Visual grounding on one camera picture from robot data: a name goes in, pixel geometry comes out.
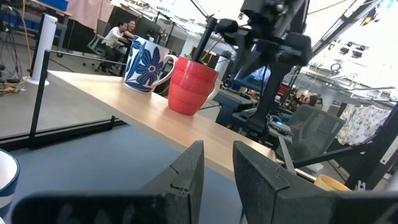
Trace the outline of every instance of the blue and white mug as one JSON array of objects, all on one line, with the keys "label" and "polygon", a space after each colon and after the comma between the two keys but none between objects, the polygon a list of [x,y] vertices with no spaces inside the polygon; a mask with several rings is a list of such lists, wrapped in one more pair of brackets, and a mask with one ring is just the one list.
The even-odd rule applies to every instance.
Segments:
[{"label": "blue and white mug", "polygon": [[18,177],[18,161],[8,152],[0,149],[0,218],[2,219],[10,210]]},{"label": "blue and white mug", "polygon": [[170,53],[171,50],[136,35],[127,60],[124,84],[142,93],[152,93],[173,73],[174,65],[169,74],[160,79],[167,61],[173,59],[174,64],[177,61],[177,57]]}]

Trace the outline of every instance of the blue screen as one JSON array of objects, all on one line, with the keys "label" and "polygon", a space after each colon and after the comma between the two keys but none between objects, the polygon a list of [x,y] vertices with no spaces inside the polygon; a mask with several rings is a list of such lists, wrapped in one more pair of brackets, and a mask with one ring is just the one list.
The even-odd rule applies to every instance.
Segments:
[{"label": "blue screen", "polygon": [[[253,45],[251,50],[252,52],[256,50],[256,44]],[[239,71],[238,74],[235,75],[234,83],[252,89],[254,91],[261,92],[261,86],[263,86],[263,88],[266,87],[266,83],[271,76],[271,70],[269,69],[269,67],[266,70],[266,66],[263,66],[244,78],[241,78],[241,75],[241,71]]]}]

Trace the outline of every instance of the pink curtain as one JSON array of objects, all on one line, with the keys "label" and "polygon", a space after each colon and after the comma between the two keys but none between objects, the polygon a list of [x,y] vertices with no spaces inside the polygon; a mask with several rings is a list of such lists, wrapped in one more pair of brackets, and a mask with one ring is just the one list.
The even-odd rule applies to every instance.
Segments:
[{"label": "pink curtain", "polygon": [[113,10],[108,0],[69,0],[68,12],[72,19],[93,30],[97,28],[97,19],[107,22]]}]

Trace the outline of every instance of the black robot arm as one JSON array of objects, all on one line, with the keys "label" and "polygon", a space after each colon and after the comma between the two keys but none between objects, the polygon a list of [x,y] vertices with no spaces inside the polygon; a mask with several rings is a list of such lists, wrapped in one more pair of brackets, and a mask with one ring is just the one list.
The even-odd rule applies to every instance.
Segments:
[{"label": "black robot arm", "polygon": [[238,46],[235,79],[264,66],[271,68],[257,111],[246,123],[250,131],[261,136],[267,131],[267,115],[285,75],[312,58],[311,39],[303,35],[309,2],[245,0],[241,12],[248,16],[250,29],[229,19],[220,20],[215,27],[228,44]]}]

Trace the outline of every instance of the red mug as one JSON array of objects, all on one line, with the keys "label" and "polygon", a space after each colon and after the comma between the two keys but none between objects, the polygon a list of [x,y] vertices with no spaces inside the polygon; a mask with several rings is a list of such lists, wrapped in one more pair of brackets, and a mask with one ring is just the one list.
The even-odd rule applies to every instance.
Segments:
[{"label": "red mug", "polygon": [[169,108],[194,115],[219,92],[221,83],[217,76],[215,70],[179,56],[170,82]]}]

